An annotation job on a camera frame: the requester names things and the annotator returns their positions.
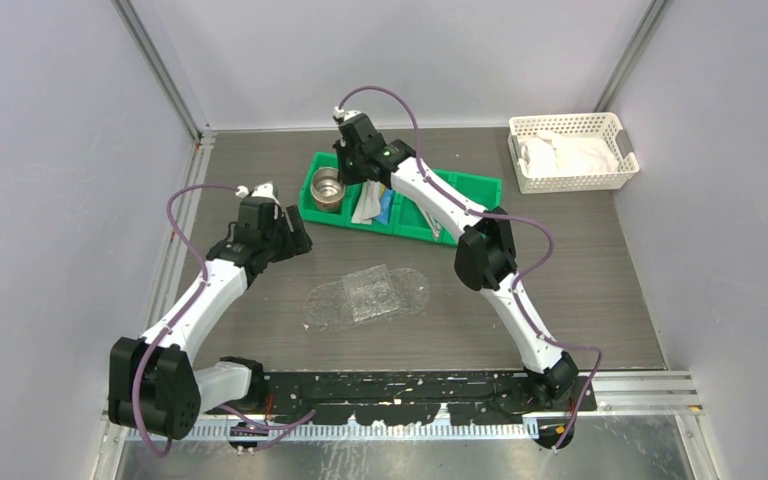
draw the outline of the white cloth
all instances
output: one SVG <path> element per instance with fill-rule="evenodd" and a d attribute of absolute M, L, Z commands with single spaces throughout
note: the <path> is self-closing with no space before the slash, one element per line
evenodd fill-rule
<path fill-rule="evenodd" d="M 520 165 L 529 177 L 615 173 L 619 162 L 608 144 L 596 137 L 564 137 L 548 130 L 525 140 Z"/>
<path fill-rule="evenodd" d="M 372 219 L 381 213 L 381 183 L 364 182 L 360 188 L 360 198 L 352 212 L 352 223 L 371 225 Z"/>
<path fill-rule="evenodd" d="M 528 159 L 529 177 L 554 177 L 558 174 L 555 150 L 540 138 L 532 137 L 525 141 L 522 158 Z"/>

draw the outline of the metal cup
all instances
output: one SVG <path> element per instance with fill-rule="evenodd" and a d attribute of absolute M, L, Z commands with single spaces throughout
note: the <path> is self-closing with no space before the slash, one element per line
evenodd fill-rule
<path fill-rule="evenodd" d="M 336 212 L 346 196 L 346 186 L 337 179 L 336 168 L 320 167 L 313 173 L 310 193 L 316 208 L 323 212 Z"/>

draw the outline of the wood grain surface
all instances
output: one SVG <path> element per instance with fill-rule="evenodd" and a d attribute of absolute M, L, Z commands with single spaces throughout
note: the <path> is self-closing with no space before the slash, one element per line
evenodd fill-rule
<path fill-rule="evenodd" d="M 413 144 L 408 131 L 385 132 Z M 334 131 L 226 133 L 217 138 L 206 182 L 255 184 L 271 180 L 285 205 L 299 190 L 316 151 L 332 151 Z M 498 177 L 502 205 L 554 233 L 553 258 L 526 278 L 526 288 L 556 338 L 598 345 L 603 368 L 663 368 L 652 323 L 608 192 L 522 195 L 505 144 L 505 129 L 423 131 L 424 157 L 433 168 Z M 206 251 L 235 220 L 238 201 L 206 191 L 193 240 Z M 513 341 L 493 308 L 464 287 L 453 270 L 454 248 L 400 237 L 307 224 L 307 255 L 271 265 L 225 313 L 208 336 L 196 367 L 237 355 L 267 370 L 404 370 L 521 368 Z M 540 258 L 539 231 L 514 225 L 517 260 Z M 373 321 L 346 330 L 306 330 L 307 295 L 347 273 L 376 265 L 410 267 L 428 278 L 431 296 L 421 314 Z M 180 291 L 195 278 L 187 259 Z M 594 357 L 573 352 L 581 368 Z"/>

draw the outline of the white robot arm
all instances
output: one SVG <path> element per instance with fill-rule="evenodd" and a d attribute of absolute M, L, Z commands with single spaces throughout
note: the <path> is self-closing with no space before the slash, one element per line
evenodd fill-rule
<path fill-rule="evenodd" d="M 505 211 L 497 207 L 488 212 L 466 198 L 417 160 L 410 146 L 401 140 L 387 143 L 364 113 L 338 108 L 334 120 L 341 134 L 334 144 L 339 180 L 348 185 L 381 182 L 442 223 L 458 240 L 455 273 L 493 305 L 519 349 L 526 372 L 542 385 L 538 393 L 549 400 L 565 394 L 578 368 L 567 352 L 540 338 L 548 335 L 546 326 L 522 286 L 514 289 L 516 249 L 510 222 L 474 213 L 504 215 Z M 517 306 L 515 293 L 528 318 Z"/>
<path fill-rule="evenodd" d="M 193 372 L 195 358 L 208 333 L 234 300 L 245 293 L 270 263 L 311 250 L 312 242 L 295 206 L 281 207 L 272 184 L 256 187 L 240 202 L 228 238 L 210 249 L 207 282 L 201 294 L 164 334 L 204 282 L 199 276 L 184 295 L 139 339 L 120 338 L 110 352 L 108 417 L 134 427 L 131 393 L 136 367 L 149 344 L 160 341 L 140 379 L 140 410 L 146 429 L 179 440 L 200 413 L 223 403 L 256 406 L 266 395 L 263 366 L 253 360 L 224 357 L 213 367 Z"/>

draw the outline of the black mounting plate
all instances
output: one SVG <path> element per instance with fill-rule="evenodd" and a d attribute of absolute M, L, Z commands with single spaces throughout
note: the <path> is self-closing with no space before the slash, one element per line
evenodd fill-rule
<path fill-rule="evenodd" d="M 511 370 L 268 372 L 265 378 L 276 422 L 290 423 L 315 409 L 317 425 L 345 425 L 353 414 L 360 425 L 427 424 L 443 403 L 452 425 L 517 424 L 525 413 L 569 412 L 585 381 L 577 377 L 570 395 L 541 404 L 532 393 L 534 382 Z M 596 406 L 596 396 L 588 395 L 581 411 Z M 264 411 L 265 404 L 255 410 Z"/>

